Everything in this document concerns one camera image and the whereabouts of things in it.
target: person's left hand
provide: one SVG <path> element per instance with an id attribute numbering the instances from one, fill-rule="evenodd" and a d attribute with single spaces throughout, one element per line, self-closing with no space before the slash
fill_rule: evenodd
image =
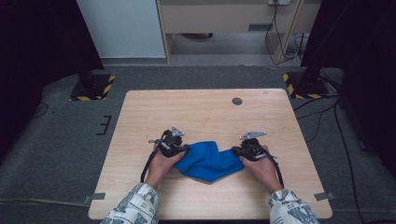
<path id="1" fill-rule="evenodd" d="M 157 189 L 163 178 L 169 173 L 172 166 L 183 158 L 185 151 L 176 154 L 176 156 L 167 158 L 161 151 L 158 151 L 148 167 L 148 177 L 145 183 Z"/>

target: power outlet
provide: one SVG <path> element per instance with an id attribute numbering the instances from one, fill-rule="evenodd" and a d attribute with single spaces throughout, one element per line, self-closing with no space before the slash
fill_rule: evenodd
<path id="1" fill-rule="evenodd" d="M 268 0 L 268 5 L 287 6 L 290 5 L 290 0 Z"/>

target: black and yellow hazard tape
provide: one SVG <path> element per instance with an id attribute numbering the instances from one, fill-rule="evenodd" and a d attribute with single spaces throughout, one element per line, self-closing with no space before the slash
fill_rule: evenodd
<path id="1" fill-rule="evenodd" d="M 95 76 L 96 81 L 101 82 L 99 87 L 95 87 L 96 94 L 89 95 L 86 91 L 81 94 L 70 95 L 71 101 L 90 101 L 90 100 L 105 100 L 108 93 L 110 92 L 111 86 L 113 85 L 115 76 Z"/>
<path id="2" fill-rule="evenodd" d="M 298 94 L 295 92 L 288 74 L 283 74 L 283 80 L 286 83 L 286 87 L 288 88 L 289 95 L 292 99 L 318 99 L 329 96 L 329 94 Z"/>

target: blue fabric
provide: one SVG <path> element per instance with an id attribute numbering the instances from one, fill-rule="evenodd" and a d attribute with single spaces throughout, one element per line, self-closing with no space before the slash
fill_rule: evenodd
<path id="1" fill-rule="evenodd" d="M 219 152 L 214 141 L 190 145 L 184 157 L 175 165 L 183 175 L 206 182 L 213 182 L 244 168 L 239 157 L 232 150 Z"/>

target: patterned sleeve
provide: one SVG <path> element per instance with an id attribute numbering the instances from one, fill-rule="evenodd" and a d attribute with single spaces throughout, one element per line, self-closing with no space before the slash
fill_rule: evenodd
<path id="1" fill-rule="evenodd" d="M 271 224 L 319 224 L 311 207 L 297 198 L 291 190 L 281 189 L 274 192 L 271 194 L 269 204 Z"/>
<path id="2" fill-rule="evenodd" d="M 101 224 L 156 224 L 160 198 L 155 189 L 140 183 L 129 192 Z"/>

